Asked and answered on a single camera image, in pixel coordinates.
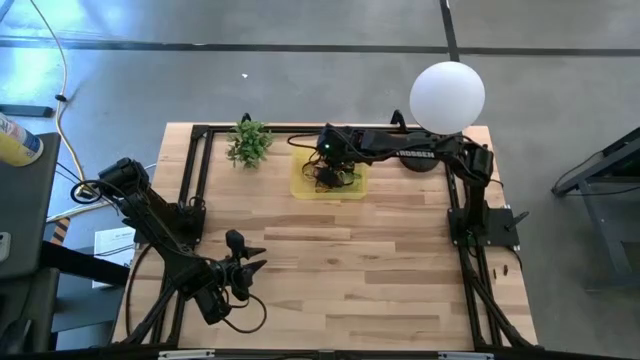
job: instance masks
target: yellow container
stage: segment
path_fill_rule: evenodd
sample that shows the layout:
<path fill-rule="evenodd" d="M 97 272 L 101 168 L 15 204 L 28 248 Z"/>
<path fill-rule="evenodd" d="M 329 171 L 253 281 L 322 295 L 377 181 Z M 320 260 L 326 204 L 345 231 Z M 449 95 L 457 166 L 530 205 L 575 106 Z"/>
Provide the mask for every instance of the yellow container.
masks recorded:
<path fill-rule="evenodd" d="M 38 160 L 44 144 L 39 137 L 0 113 L 0 161 L 25 166 Z"/>
<path fill-rule="evenodd" d="M 291 195 L 300 200 L 357 200 L 367 195 L 367 173 L 369 167 L 366 164 L 356 164 L 355 174 L 360 175 L 349 186 L 327 191 L 316 190 L 316 180 L 309 180 L 302 174 L 302 166 L 309 161 L 313 150 L 295 147 L 291 154 Z"/>

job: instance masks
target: yellow can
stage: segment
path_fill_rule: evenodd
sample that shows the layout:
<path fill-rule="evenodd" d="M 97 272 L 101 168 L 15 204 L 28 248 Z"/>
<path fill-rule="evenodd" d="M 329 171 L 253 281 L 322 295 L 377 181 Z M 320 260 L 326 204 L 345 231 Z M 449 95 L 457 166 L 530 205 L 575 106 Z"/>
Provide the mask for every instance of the yellow can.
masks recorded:
<path fill-rule="evenodd" d="M 36 161 L 44 144 L 39 137 L 0 113 L 0 161 L 13 166 L 25 166 Z"/>

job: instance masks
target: paper sheet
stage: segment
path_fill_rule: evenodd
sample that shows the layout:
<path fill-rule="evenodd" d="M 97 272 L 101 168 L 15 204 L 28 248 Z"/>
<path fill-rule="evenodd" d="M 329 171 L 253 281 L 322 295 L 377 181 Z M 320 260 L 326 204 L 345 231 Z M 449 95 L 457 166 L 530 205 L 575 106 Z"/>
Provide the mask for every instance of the paper sheet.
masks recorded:
<path fill-rule="evenodd" d="M 136 230 L 130 227 L 123 227 L 119 229 L 112 230 L 104 230 L 104 231 L 96 231 L 94 238 L 94 248 L 93 254 L 98 259 L 107 260 L 115 264 L 124 265 L 126 267 L 131 266 L 131 261 L 133 260 L 134 254 L 134 243 L 133 237 L 136 234 Z M 114 254 L 109 255 L 108 252 L 115 252 L 114 250 L 124 250 L 118 251 Z M 109 284 L 93 281 L 91 287 L 102 288 L 105 286 L 110 286 Z"/>

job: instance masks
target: butcher block tabletop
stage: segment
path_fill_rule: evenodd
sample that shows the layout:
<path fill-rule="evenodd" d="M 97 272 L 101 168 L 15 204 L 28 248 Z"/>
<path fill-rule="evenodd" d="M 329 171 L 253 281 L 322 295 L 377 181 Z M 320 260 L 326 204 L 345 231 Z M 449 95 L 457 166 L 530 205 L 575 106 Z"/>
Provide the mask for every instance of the butcher block tabletop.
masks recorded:
<path fill-rule="evenodd" d="M 193 125 L 166 127 L 152 186 L 168 202 L 178 199 Z M 472 126 L 464 133 L 492 147 L 486 126 Z M 179 346 L 472 350 L 459 256 L 449 239 L 444 166 L 414 173 L 398 159 L 389 159 L 370 168 L 368 194 L 361 200 L 298 200 L 289 189 L 293 149 L 286 143 L 288 136 L 274 135 L 267 161 L 257 170 L 234 168 L 225 156 L 225 134 L 215 136 L 204 194 L 205 229 L 196 249 L 203 256 L 224 258 L 229 254 L 224 239 L 229 229 L 242 233 L 248 246 L 267 249 L 252 258 L 268 263 L 250 288 L 267 306 L 264 327 L 247 335 L 223 322 L 209 326 L 191 300 L 185 307 Z M 296 141 L 313 145 L 315 138 Z M 195 192 L 202 143 L 189 197 Z M 497 167 L 493 178 L 500 178 Z M 486 199 L 491 207 L 504 205 L 500 184 L 489 185 Z M 536 343 L 517 259 L 500 248 L 487 248 L 486 257 L 496 302 L 520 333 Z M 132 327 L 156 300 L 162 272 L 163 261 L 151 250 L 134 280 Z M 488 341 L 481 303 L 478 300 Z M 113 341 L 126 337 L 124 304 Z M 165 336 L 172 317 L 173 302 Z M 250 329 L 261 318 L 262 308 L 254 301 L 245 309 L 234 309 L 228 320 Z"/>

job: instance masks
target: floor stripe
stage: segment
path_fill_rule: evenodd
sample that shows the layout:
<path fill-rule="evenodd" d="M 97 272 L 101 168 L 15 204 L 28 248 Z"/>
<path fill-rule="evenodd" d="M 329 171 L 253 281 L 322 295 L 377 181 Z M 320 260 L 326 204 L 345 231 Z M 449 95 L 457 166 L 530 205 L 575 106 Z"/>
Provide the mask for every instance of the floor stripe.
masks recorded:
<path fill-rule="evenodd" d="M 2 22 L 2 20 L 4 19 L 4 16 L 7 15 L 7 13 L 9 12 L 11 5 L 13 5 L 13 1 L 14 0 L 4 0 L 2 5 L 0 5 L 0 22 Z"/>
<path fill-rule="evenodd" d="M 448 38 L 456 44 L 455 33 L 447 30 Z M 135 41 L 64 40 L 63 47 L 70 50 L 129 50 L 129 51 L 228 51 L 228 52 L 292 52 L 292 53 L 379 53 L 379 54 L 447 54 L 450 46 L 411 45 L 288 45 L 288 44 L 186 44 L 146 43 Z M 48 38 L 0 37 L 5 48 L 55 48 Z M 639 49 L 564 49 L 524 47 L 451 47 L 459 55 L 491 56 L 586 56 L 586 57 L 640 57 Z"/>
<path fill-rule="evenodd" d="M 451 61 L 460 61 L 460 53 L 458 52 L 458 43 L 456 41 L 456 33 L 453 29 L 453 19 L 451 19 L 451 9 L 449 9 L 449 0 L 440 0 L 440 12 L 442 13 L 442 22 L 444 24 L 444 33 L 447 37 L 447 48 L 449 49 L 449 59 Z"/>
<path fill-rule="evenodd" d="M 135 51 L 246 51 L 246 52 L 318 52 L 318 53 L 386 53 L 386 54 L 446 54 L 445 46 L 403 45 L 290 45 L 290 44 L 186 44 L 147 43 L 135 41 L 62 40 L 62 46 L 72 50 L 135 50 Z M 0 38 L 0 47 L 55 48 L 50 39 Z"/>

